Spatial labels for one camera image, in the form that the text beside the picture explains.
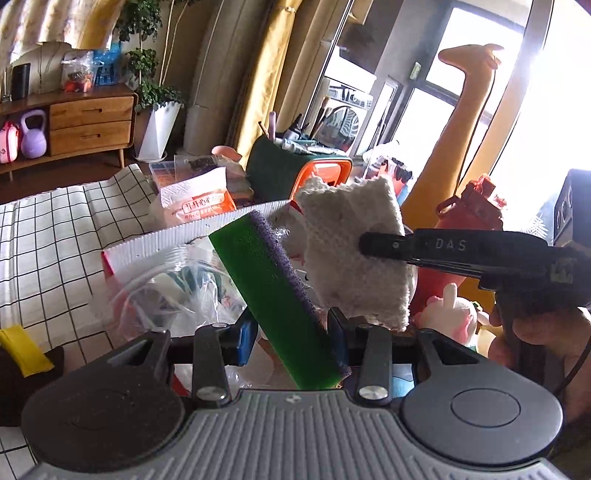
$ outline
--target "orange packaging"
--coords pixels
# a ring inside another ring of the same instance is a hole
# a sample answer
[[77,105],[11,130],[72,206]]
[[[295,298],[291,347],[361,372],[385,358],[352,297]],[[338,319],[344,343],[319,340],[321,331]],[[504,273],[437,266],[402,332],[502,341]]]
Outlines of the orange packaging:
[[226,189],[226,169],[214,168],[198,177],[163,187],[151,210],[156,229],[233,212],[236,205]]

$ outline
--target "potted plant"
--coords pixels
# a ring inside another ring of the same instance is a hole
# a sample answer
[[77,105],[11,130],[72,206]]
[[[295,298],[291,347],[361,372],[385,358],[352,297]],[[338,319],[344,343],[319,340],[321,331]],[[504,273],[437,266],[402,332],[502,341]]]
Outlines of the potted plant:
[[183,9],[177,17],[172,39],[169,42],[175,5],[175,0],[172,0],[165,31],[163,61],[157,81],[155,79],[158,67],[156,51],[152,48],[144,48],[143,43],[148,37],[155,39],[158,30],[163,26],[160,17],[160,1],[127,0],[115,24],[120,41],[130,41],[132,35],[139,37],[139,48],[129,52],[128,68],[132,73],[131,82],[138,95],[134,144],[135,156],[141,161],[162,159],[178,112],[184,106],[180,91],[175,87],[164,85],[164,82],[170,66],[178,24],[186,8],[199,0],[177,0],[177,3],[178,1],[183,3]]

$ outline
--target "pink kettlebell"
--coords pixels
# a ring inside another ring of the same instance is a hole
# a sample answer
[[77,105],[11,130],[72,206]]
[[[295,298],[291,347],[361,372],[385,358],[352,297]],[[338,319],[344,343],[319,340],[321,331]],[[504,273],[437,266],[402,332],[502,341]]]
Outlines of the pink kettlebell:
[[[33,116],[43,118],[41,128],[27,127],[27,119]],[[31,110],[21,117],[22,143],[21,152],[27,158],[38,158],[47,151],[47,140],[45,138],[46,115],[43,110]]]

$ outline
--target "orange giraffe toy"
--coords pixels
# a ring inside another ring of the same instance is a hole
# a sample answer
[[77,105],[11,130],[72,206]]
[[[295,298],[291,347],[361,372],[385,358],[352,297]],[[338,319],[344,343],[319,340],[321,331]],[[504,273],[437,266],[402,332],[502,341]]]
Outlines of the orange giraffe toy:
[[437,205],[454,195],[472,131],[501,64],[494,51],[502,49],[495,44],[463,45],[439,52],[439,60],[464,72],[464,86],[425,168],[402,204],[402,221],[410,229],[433,228],[439,220]]

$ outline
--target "black circular pad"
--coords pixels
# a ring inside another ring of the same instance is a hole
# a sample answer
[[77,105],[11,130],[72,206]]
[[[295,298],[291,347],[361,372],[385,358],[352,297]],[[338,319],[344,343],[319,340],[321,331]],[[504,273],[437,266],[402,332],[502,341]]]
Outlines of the black circular pad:
[[[494,405],[492,411],[482,405]],[[452,412],[461,421],[475,427],[493,428],[510,424],[521,408],[511,395],[493,388],[473,388],[452,399]]]
[[404,424],[420,443],[464,465],[490,467],[548,452],[563,420],[549,391],[475,353],[472,364],[445,365],[434,349],[426,351],[433,352],[431,376],[401,406]]
[[21,426],[38,460],[97,473],[139,463],[166,445],[183,417],[167,385],[148,371],[120,367],[49,386],[27,403]]

